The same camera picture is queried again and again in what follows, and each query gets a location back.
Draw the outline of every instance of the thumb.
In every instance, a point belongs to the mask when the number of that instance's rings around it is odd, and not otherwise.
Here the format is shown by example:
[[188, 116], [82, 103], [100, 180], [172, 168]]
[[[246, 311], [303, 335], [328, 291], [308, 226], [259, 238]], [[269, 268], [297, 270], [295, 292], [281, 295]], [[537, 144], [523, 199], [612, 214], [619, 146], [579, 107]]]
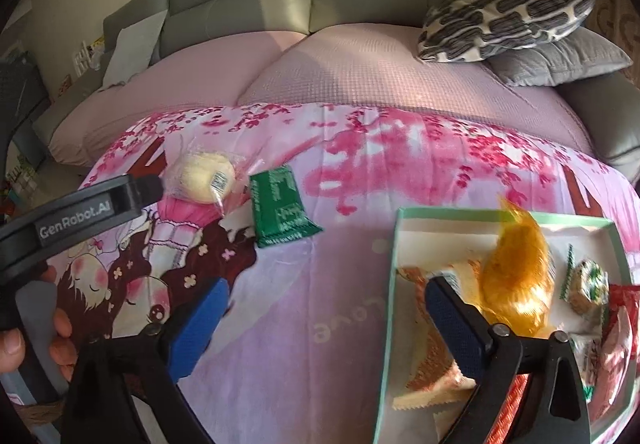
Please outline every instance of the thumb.
[[18, 329], [0, 332], [0, 374], [18, 369], [24, 359], [24, 339]]

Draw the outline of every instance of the patterned pillow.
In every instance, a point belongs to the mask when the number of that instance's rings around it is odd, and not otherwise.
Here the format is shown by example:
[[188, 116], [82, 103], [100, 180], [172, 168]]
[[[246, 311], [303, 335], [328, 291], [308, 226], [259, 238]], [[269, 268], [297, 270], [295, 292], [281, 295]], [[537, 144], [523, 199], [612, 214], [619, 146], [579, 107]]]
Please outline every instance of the patterned pillow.
[[482, 61], [508, 49], [558, 41], [596, 0], [442, 0], [427, 12], [418, 40], [422, 61]]

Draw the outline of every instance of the hand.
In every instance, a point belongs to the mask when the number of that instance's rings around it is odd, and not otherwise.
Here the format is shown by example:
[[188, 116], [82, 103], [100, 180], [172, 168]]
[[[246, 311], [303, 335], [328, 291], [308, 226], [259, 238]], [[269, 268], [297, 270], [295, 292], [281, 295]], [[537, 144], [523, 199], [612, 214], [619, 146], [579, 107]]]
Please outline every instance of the hand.
[[[56, 270], [49, 267], [41, 276], [44, 281], [53, 283], [56, 279]], [[78, 360], [76, 347], [69, 340], [71, 336], [71, 321], [66, 313], [56, 309], [53, 315], [53, 326], [58, 335], [51, 342], [49, 353], [54, 362], [60, 367], [60, 372], [66, 380], [71, 381], [74, 365]], [[18, 329], [8, 332], [0, 332], [0, 374], [13, 372], [18, 369], [24, 359], [24, 337]]]

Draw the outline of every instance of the box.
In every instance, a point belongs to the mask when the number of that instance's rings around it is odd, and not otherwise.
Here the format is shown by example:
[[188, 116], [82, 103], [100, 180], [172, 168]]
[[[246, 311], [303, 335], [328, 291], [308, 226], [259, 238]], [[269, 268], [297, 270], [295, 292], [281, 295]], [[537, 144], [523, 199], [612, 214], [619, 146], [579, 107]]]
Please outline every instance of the box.
[[[392, 400], [403, 391], [409, 377], [413, 330], [415, 327], [414, 284], [396, 273], [396, 268], [415, 265], [434, 270], [448, 263], [485, 257], [495, 248], [500, 219], [505, 213], [488, 209], [447, 209], [411, 207], [398, 211], [392, 256], [385, 362], [374, 444], [436, 444], [438, 437], [433, 413], [454, 408], [455, 404], [393, 410]], [[542, 228], [556, 265], [556, 292], [550, 321], [562, 323], [568, 332], [584, 330], [584, 321], [559, 299], [566, 275], [569, 244], [575, 260], [590, 258], [609, 274], [611, 283], [630, 284], [631, 277], [618, 230], [605, 218], [532, 213]], [[591, 427], [596, 440], [632, 403], [636, 362], [629, 364], [622, 390], [615, 405]]]

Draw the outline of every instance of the sofa seat cushion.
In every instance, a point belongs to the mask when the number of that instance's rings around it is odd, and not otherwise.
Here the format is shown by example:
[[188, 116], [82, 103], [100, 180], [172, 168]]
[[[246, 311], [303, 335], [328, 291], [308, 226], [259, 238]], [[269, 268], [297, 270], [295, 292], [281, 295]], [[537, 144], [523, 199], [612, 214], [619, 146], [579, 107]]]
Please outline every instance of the sofa seat cushion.
[[393, 106], [495, 124], [591, 153], [589, 136], [553, 88], [509, 88], [480, 62], [423, 64], [420, 29], [329, 27], [262, 72], [238, 104], [328, 102]]
[[57, 128], [49, 150], [60, 163], [91, 166], [124, 130], [152, 113], [233, 106], [261, 71], [304, 38], [249, 32], [185, 48], [125, 86], [91, 94]]

